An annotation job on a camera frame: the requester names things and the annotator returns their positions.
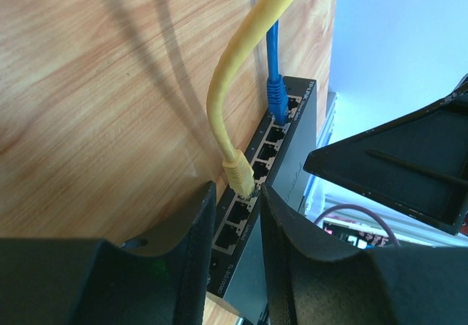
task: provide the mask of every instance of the white wall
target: white wall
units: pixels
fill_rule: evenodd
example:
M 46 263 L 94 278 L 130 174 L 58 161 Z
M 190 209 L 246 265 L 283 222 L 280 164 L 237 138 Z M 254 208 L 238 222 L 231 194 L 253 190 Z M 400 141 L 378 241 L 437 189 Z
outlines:
M 331 141 L 422 108 L 467 73 L 468 0 L 337 0 L 330 88 L 339 98 Z M 327 194 L 363 203 L 334 185 Z

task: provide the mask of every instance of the black triangular object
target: black triangular object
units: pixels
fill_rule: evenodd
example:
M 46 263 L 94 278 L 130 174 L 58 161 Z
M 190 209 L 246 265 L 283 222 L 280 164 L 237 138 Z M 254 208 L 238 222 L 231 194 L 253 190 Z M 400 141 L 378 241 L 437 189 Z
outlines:
M 468 211 L 467 163 L 468 82 L 461 82 L 419 111 L 313 151 L 304 170 L 457 234 Z

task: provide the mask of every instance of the black plastic part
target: black plastic part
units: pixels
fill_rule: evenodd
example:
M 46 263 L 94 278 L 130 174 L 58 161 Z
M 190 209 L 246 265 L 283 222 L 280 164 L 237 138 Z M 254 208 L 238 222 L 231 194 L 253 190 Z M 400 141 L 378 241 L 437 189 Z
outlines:
M 465 324 L 467 248 L 360 250 L 260 191 L 272 325 Z
M 468 212 L 468 82 L 419 111 L 313 151 L 304 170 L 450 234 Z
M 122 249 L 1 239 L 0 324 L 201 324 L 215 206 L 212 182 Z

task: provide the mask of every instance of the blue connector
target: blue connector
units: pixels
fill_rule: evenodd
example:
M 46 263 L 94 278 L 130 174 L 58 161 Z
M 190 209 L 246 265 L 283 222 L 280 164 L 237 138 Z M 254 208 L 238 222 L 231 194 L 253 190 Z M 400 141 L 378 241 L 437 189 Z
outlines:
M 276 80 L 268 77 L 266 81 L 268 110 L 275 117 L 275 123 L 284 125 L 287 122 L 287 93 L 283 77 L 279 75 Z
M 278 66 L 278 21 L 266 33 L 266 53 L 268 60 L 268 79 L 266 91 L 268 110 L 275 117 L 275 123 L 287 122 L 287 92 Z

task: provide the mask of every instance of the ethernet cable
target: ethernet cable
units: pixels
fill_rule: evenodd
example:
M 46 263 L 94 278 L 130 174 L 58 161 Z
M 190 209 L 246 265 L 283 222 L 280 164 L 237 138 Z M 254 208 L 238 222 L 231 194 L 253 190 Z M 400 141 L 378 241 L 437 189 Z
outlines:
M 219 58 L 208 89 L 206 111 L 214 137 L 222 150 L 222 166 L 231 188 L 248 198 L 255 189 L 253 169 L 244 153 L 235 149 L 226 131 L 222 106 L 234 74 L 249 53 L 293 0 L 259 0 L 242 21 Z
M 266 54 L 268 61 L 268 78 L 266 81 L 266 94 L 268 110 L 273 114 L 275 122 L 279 125 L 287 121 L 287 92 L 283 76 L 279 73 L 278 63 L 278 21 L 266 33 Z

